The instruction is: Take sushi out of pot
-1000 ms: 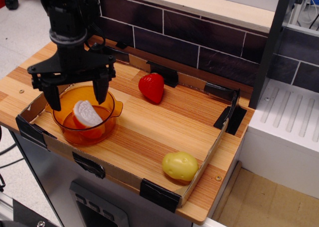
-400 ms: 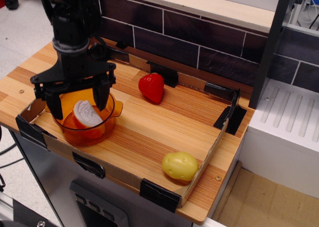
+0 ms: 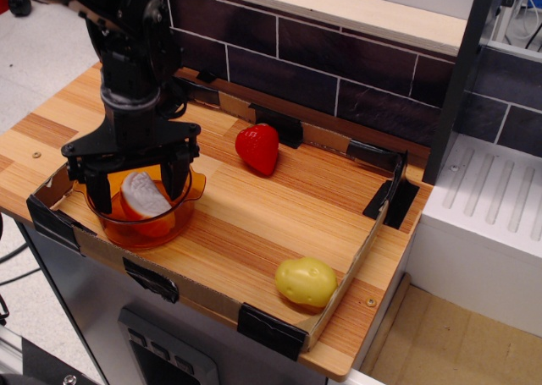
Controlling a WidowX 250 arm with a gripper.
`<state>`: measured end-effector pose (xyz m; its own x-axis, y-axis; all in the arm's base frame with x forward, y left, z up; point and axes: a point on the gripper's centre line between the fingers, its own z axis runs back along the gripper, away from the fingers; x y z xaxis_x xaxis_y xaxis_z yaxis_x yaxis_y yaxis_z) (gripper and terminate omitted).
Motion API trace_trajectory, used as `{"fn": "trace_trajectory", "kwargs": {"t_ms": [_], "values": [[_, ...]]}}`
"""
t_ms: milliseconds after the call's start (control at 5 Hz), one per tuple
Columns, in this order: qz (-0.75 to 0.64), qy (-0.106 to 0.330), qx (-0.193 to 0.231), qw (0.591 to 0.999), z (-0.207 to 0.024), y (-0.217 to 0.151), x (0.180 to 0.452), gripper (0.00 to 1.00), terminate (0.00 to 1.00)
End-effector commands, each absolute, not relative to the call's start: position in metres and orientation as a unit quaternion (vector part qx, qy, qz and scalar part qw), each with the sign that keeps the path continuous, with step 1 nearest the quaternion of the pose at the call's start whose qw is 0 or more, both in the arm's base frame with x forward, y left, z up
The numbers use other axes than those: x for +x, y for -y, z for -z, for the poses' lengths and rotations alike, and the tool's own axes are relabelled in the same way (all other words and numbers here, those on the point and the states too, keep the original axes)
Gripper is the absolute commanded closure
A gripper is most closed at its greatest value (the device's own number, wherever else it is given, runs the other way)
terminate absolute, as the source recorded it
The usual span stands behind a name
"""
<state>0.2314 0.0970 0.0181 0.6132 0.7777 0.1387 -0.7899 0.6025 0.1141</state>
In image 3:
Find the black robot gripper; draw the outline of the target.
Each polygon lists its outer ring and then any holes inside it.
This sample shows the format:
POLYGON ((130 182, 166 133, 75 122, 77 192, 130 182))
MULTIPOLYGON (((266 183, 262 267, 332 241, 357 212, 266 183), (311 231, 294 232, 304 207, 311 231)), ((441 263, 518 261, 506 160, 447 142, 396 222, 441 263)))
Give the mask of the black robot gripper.
POLYGON ((97 129, 65 144, 61 153, 68 161, 69 178, 81 182, 86 177, 92 205, 110 214, 110 173, 158 165, 169 199, 178 199, 190 164, 199 156, 200 133, 199 125, 166 119, 154 110, 119 113, 107 109, 97 129))

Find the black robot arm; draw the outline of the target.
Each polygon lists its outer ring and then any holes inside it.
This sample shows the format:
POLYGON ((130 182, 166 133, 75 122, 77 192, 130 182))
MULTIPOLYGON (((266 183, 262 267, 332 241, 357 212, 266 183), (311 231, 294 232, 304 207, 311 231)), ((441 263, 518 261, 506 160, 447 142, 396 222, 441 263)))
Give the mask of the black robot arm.
POLYGON ((33 0, 58 3, 86 22, 101 68, 101 125, 64 145, 69 178, 86 186, 101 213, 112 211, 109 174, 158 165, 177 199, 199 155, 197 124, 180 122, 187 97, 175 78, 181 50, 164 0, 33 0))

